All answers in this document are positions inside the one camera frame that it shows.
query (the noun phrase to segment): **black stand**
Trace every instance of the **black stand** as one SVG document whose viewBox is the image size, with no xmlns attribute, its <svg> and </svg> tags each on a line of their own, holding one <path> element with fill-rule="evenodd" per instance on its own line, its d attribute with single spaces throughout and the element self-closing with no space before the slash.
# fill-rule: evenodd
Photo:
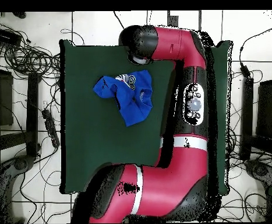
<svg viewBox="0 0 272 224">
<path fill-rule="evenodd" d="M 0 164 L 0 223 L 23 223 L 12 214 L 12 187 L 18 175 L 29 171 L 40 150 L 38 144 L 38 83 L 41 76 L 31 73 L 28 77 L 27 90 L 27 130 L 22 133 L 0 136 L 0 151 L 26 143 L 25 156 L 11 158 Z"/>
<path fill-rule="evenodd" d="M 272 153 L 272 101 L 270 100 L 272 98 L 272 80 L 260 83 L 260 87 L 267 88 L 261 90 L 259 87 L 259 103 L 262 106 L 258 105 L 255 136 L 252 135 L 253 79 L 245 78 L 243 83 L 239 158 L 245 160 L 248 175 L 262 182 L 267 198 L 265 217 L 267 222 L 272 222 L 272 167 L 257 160 L 249 160 L 252 147 Z M 269 99 L 267 102 L 271 103 L 269 106 L 266 105 L 267 99 Z"/>
<path fill-rule="evenodd" d="M 261 82 L 260 87 L 272 86 L 272 80 Z M 262 101 L 262 95 L 259 95 L 259 104 Z M 253 79 L 243 80 L 242 91 L 242 115 L 241 115 L 241 138 L 239 141 L 240 160 L 249 160 L 251 148 L 257 148 L 268 153 L 272 153 L 272 138 L 266 137 L 261 131 L 262 116 L 258 112 L 256 135 L 252 135 L 253 128 Z"/>
</svg>

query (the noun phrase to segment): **white printed graphic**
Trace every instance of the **white printed graphic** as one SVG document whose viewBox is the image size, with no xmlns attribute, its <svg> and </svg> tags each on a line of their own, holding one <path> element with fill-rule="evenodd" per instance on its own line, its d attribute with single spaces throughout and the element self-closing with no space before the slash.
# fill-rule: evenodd
<svg viewBox="0 0 272 224">
<path fill-rule="evenodd" d="M 136 82 L 136 78 L 133 75 L 119 75 L 116 76 L 115 79 L 124 82 L 126 85 L 128 85 L 130 87 L 130 89 L 134 90 L 135 89 L 135 82 Z"/>
</svg>

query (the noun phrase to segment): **white stripe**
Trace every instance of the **white stripe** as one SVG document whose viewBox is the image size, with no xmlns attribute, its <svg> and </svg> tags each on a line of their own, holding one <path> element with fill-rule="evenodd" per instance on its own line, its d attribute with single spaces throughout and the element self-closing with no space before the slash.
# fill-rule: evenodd
<svg viewBox="0 0 272 224">
<path fill-rule="evenodd" d="M 161 138 L 161 148 L 163 147 L 163 138 Z M 207 151 L 207 141 L 203 138 L 193 137 L 193 136 L 175 136 L 174 137 L 174 147 L 190 147 L 196 149 L 202 149 Z"/>
<path fill-rule="evenodd" d="M 143 189 L 143 174 L 141 171 L 141 167 L 138 167 L 137 165 L 135 166 L 137 168 L 137 186 L 140 188 L 140 190 L 136 192 L 135 201 L 133 203 L 133 209 L 131 212 L 132 215 L 135 215 L 138 212 L 138 209 L 140 207 L 140 201 L 142 198 L 142 189 Z"/>
</svg>

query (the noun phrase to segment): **metal stand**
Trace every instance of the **metal stand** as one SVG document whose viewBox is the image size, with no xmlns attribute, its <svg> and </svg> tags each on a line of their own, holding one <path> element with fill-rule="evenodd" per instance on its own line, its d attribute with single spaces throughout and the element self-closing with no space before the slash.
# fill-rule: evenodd
<svg viewBox="0 0 272 224">
<path fill-rule="evenodd" d="M 241 140 L 239 158 L 240 160 L 246 161 L 245 166 L 248 175 L 262 182 L 267 198 L 267 211 L 265 217 L 267 222 L 272 222 L 272 167 L 256 160 L 249 160 L 252 147 L 266 151 L 268 153 L 272 153 L 272 138 L 266 138 L 263 137 L 263 135 L 262 136 L 259 135 L 263 133 L 269 133 L 271 135 L 271 133 L 269 132 L 270 127 L 266 126 L 265 128 L 268 130 L 263 131 L 261 127 L 262 125 L 265 125 L 265 121 L 264 123 L 261 123 L 262 120 L 258 118 L 256 135 L 255 136 L 252 135 L 253 80 L 245 79 L 243 83 L 244 84 L 242 94 L 243 100 L 242 100 Z M 271 86 L 272 80 L 263 83 Z"/>
<path fill-rule="evenodd" d="M 41 76 L 31 73 L 28 77 L 27 118 L 24 133 L 0 136 L 0 151 L 26 143 L 26 156 L 11 158 L 0 164 L 0 223 L 19 223 L 12 215 L 12 187 L 18 175 L 29 171 L 40 150 L 38 144 L 38 83 Z"/>
</svg>

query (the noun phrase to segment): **tangled wires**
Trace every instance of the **tangled wires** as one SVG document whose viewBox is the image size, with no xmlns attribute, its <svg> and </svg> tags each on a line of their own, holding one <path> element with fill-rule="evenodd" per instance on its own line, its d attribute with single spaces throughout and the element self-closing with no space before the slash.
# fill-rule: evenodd
<svg viewBox="0 0 272 224">
<path fill-rule="evenodd" d="M 261 79 L 258 81 L 260 82 L 262 80 L 263 77 L 263 73 L 260 70 L 253 70 L 250 71 L 250 73 L 252 74 L 252 76 L 254 77 L 253 72 L 260 72 L 261 74 Z M 242 73 L 241 72 L 232 72 L 232 79 L 240 76 Z M 236 109 L 236 107 L 234 106 L 233 103 L 231 103 L 231 107 L 232 110 L 234 111 L 234 113 L 232 113 L 230 115 L 230 118 L 232 119 L 233 123 L 236 123 L 235 126 L 228 127 L 228 133 L 229 133 L 229 138 L 226 138 L 226 144 L 227 144 L 227 148 L 226 148 L 226 153 L 227 155 L 229 155 L 230 158 L 230 165 L 229 165 L 229 170 L 232 171 L 234 169 L 240 170 L 240 173 L 234 177 L 229 177 L 229 181 L 238 178 L 243 171 L 245 171 L 245 167 L 244 167 L 244 161 L 240 160 L 239 158 L 239 148 L 240 148 L 240 142 L 239 139 L 241 138 L 241 135 L 238 135 L 235 133 L 235 129 L 237 128 L 238 124 L 241 121 L 241 109 Z M 269 164 L 272 162 L 272 154 L 266 153 L 266 152 L 261 152 L 261 151 L 252 151 L 251 155 L 253 156 L 257 156 L 255 158 L 255 160 L 258 160 L 260 162 L 264 162 L 266 164 Z M 252 204 L 250 202 L 248 202 L 248 200 L 252 197 L 252 196 L 258 196 L 264 200 L 266 200 L 266 198 L 259 194 L 259 193 L 250 193 L 248 195 L 245 195 L 244 197 L 239 193 L 238 190 L 236 190 L 234 187 L 230 186 L 231 190 L 233 192 L 235 192 L 239 198 L 238 199 L 233 199 L 230 202 L 227 202 L 226 204 L 222 204 L 221 205 L 221 209 L 227 211 L 229 214 L 232 215 L 232 217 L 227 217 L 227 218 L 223 218 L 221 216 L 217 217 L 217 220 L 215 221 L 222 221 L 222 222 L 243 222 L 244 221 L 244 217 L 246 217 L 246 219 L 250 222 L 252 221 L 252 218 L 250 217 L 252 214 L 257 213 L 260 218 L 261 221 L 263 221 L 263 219 L 265 219 L 265 214 L 266 214 L 266 207 L 265 205 L 255 205 L 252 206 Z M 230 206 L 230 204 L 232 202 L 240 202 L 240 206 Z M 231 208 L 237 208 L 237 209 L 241 209 L 242 213 L 240 215 L 240 217 L 237 217 L 233 212 L 230 211 Z"/>
<path fill-rule="evenodd" d="M 31 41 L 23 31 L 15 31 L 4 24 L 0 24 L 4 31 L 15 33 L 21 37 L 20 46 L 13 46 L 0 42 L 0 58 L 4 57 L 7 66 L 6 69 L 12 69 L 17 76 L 18 73 L 28 75 L 29 73 L 38 73 L 43 78 L 59 77 L 60 56 L 52 55 L 45 48 L 30 45 Z"/>
</svg>

